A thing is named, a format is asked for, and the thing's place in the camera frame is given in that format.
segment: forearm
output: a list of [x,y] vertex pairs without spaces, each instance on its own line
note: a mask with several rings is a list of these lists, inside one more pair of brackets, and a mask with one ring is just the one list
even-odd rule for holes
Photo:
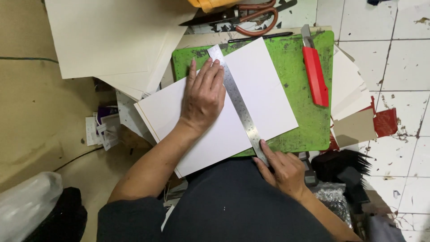
[[334,236],[337,241],[361,241],[348,225],[331,212],[310,191],[299,201]]
[[179,121],[163,140],[130,168],[115,186],[108,203],[158,196],[182,156],[200,136],[200,132]]

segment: hand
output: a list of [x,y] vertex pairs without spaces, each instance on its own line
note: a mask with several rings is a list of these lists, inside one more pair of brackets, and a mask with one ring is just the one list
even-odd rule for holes
[[196,75],[196,61],[191,61],[179,122],[203,134],[218,118],[224,107],[224,67],[209,58]]
[[271,173],[262,160],[253,157],[263,178],[270,185],[302,203],[304,199],[312,194],[304,184],[305,166],[303,162],[292,153],[284,154],[280,151],[273,153],[265,140],[261,140],[260,144],[269,164],[275,171],[274,174]]

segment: white plastic bag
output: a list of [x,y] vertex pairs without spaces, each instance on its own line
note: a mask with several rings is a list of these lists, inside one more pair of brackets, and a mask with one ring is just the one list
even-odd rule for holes
[[0,242],[21,242],[49,215],[63,192],[61,175],[41,172],[0,194]]

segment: scissors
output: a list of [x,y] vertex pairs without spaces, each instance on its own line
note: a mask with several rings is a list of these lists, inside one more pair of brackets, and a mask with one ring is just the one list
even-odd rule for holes
[[[239,24],[270,12],[274,15],[273,22],[267,28],[261,31],[252,32],[252,31],[247,31],[241,28],[240,26],[236,26],[236,31],[241,34],[248,35],[248,36],[260,36],[267,33],[275,26],[276,21],[278,20],[278,12],[285,10],[287,8],[290,8],[297,4],[297,0],[291,0],[289,2],[283,1],[283,2],[284,3],[282,3],[280,6],[276,8],[273,7],[276,3],[276,0],[272,0],[271,2],[261,3],[261,4],[237,4],[225,11],[209,14],[203,17],[198,17],[190,21],[181,23],[179,26],[193,26],[193,25],[224,23],[224,22],[232,22],[234,24]],[[256,10],[256,12],[246,15],[244,17],[240,17],[239,11],[242,11],[242,10]]]

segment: cutting mat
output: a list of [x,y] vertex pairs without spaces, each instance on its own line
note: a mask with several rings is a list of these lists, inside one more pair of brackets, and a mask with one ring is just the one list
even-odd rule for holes
[[[334,34],[332,31],[322,31],[313,33],[313,37],[331,100]],[[299,125],[298,128],[276,136],[267,143],[272,150],[282,152],[327,149],[330,143],[330,107],[316,106],[312,101],[303,62],[301,35],[276,37],[264,41]],[[219,46],[225,56],[247,43],[249,41]],[[196,59],[197,69],[200,69],[209,58],[206,50],[210,47],[175,50],[172,53],[175,79],[178,81],[187,76],[193,57]],[[246,155],[255,155],[254,150],[247,149],[235,156]]]

